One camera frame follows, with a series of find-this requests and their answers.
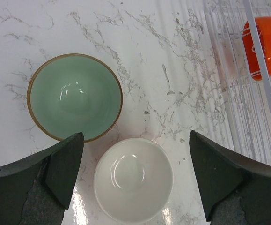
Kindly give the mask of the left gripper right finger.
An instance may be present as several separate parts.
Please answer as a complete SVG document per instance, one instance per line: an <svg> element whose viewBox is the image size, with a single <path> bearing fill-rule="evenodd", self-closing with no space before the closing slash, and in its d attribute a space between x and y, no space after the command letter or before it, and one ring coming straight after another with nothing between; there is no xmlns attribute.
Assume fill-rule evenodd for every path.
<svg viewBox="0 0 271 225"><path fill-rule="evenodd" d="M271 225L271 166L229 150L192 130L190 155L212 225Z"/></svg>

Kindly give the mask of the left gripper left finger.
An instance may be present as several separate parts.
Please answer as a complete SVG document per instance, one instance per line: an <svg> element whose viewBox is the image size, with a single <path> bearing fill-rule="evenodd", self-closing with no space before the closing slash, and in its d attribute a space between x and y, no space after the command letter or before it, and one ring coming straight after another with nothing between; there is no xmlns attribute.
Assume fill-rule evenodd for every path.
<svg viewBox="0 0 271 225"><path fill-rule="evenodd" d="M0 167L0 225L60 225L69 209L83 133Z"/></svg>

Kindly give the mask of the white wire dish rack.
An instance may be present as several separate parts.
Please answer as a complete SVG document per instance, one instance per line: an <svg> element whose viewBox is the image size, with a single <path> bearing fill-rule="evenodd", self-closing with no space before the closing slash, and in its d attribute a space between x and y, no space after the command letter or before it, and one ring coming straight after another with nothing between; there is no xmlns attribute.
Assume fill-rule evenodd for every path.
<svg viewBox="0 0 271 225"><path fill-rule="evenodd" d="M231 149L271 165L271 100L258 72L251 72L244 50L244 25L249 17L271 16L267 0L217 0L206 7L208 26L218 68Z"/></svg>

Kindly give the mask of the white bowl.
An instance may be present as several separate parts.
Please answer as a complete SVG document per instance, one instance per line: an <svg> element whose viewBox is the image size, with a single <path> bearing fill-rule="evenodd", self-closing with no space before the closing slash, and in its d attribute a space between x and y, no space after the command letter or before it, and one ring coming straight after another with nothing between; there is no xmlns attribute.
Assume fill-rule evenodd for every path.
<svg viewBox="0 0 271 225"><path fill-rule="evenodd" d="M101 210L123 224L149 221L168 202L173 169L165 150L144 138L112 145L99 160L93 189Z"/></svg>

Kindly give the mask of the pale green ceramic bowl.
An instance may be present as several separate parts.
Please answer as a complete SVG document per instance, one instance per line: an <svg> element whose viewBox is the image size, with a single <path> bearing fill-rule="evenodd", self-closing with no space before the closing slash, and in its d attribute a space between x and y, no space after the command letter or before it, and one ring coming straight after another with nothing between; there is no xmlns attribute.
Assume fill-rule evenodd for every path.
<svg viewBox="0 0 271 225"><path fill-rule="evenodd" d="M82 132L88 143L113 128L122 111L123 91L104 62L69 53L35 71L27 89L27 106L36 126L49 137L62 141Z"/></svg>

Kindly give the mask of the orange bowl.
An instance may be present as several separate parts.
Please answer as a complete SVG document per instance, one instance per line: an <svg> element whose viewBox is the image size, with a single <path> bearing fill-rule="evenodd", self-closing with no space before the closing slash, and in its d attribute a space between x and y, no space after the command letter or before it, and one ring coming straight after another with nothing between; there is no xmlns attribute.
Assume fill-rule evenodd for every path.
<svg viewBox="0 0 271 225"><path fill-rule="evenodd" d="M256 17L255 22L262 50L264 53L268 74L269 76L271 76L271 16ZM251 77L255 81L260 81L262 80L262 76L257 61L256 51L248 22L246 22L244 25L242 32L242 40L245 48L245 53Z"/></svg>

